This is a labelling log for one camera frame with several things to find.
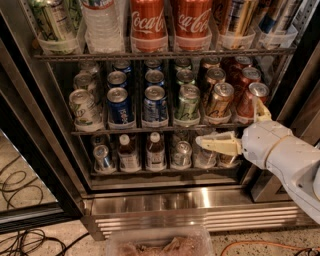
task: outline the beverage cooler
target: beverage cooler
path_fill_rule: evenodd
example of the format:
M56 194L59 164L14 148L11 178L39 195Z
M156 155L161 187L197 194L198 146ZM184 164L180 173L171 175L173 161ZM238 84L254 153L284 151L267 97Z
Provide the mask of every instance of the beverage cooler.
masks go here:
M196 137L241 138L258 97L317 146L318 1L53 2L0 3L2 137L52 194L3 210L1 232L316 225L269 171Z

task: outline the orange cable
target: orange cable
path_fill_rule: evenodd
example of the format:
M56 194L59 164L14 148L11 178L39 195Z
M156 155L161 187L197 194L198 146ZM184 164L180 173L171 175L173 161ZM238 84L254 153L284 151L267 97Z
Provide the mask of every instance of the orange cable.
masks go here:
M227 245L221 252L221 256L225 256L227 250L229 250L232 246L239 245L239 244L267 244L267 245L282 247L285 249L296 250L296 251L307 249L303 247L297 247L297 246L291 246L291 245L285 245L285 244L279 244L279 243L267 242L267 241L239 241L239 242L234 242Z

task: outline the stainless steel base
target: stainless steel base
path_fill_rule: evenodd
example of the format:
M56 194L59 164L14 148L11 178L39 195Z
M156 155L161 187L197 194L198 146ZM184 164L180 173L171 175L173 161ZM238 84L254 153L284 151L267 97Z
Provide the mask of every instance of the stainless steel base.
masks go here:
M86 200L81 219L95 240L112 231L203 225L209 232L317 225L292 201L253 203L242 189L198 188Z

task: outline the white robotic arm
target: white robotic arm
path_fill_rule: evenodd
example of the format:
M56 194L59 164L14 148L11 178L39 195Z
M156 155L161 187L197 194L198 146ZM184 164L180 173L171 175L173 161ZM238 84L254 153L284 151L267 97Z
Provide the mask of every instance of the white robotic arm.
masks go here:
M272 121L266 108L263 111L267 115L244 129L241 139L225 133L199 136L196 142L202 148L227 155L243 153L260 169L271 171L292 200L320 224L320 150Z

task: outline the refrigerator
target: refrigerator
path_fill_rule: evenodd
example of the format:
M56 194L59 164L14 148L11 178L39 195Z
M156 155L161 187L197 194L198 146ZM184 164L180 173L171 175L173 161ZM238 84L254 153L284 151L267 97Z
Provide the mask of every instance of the refrigerator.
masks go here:
M250 56L272 59L267 106L273 120L317 146L319 124L319 1L304 1L296 17L298 35L287 48L176 52L169 46L160 53L45 55L35 47L37 23L27 0L2 1L1 10L1 127L4 136L31 166L53 199L0 213L1 232L80 219L95 240L107 239L113 231L156 227L203 225L208 231L279 228L316 225L286 194L268 171L239 157L232 168L186 170L170 167L169 141L174 130L172 116L167 127L141 125L143 62L161 59L170 86L172 62L189 58L194 68L208 56ZM124 130L106 126L95 132L74 127L69 107L73 79L79 61L95 60L110 71L116 60L130 60L135 71L136 127ZM190 134L205 130L233 130L241 134L247 125L198 124L181 128ZM144 142L151 132L166 139L167 168L136 173L119 169L111 174L94 170L90 138L136 134Z

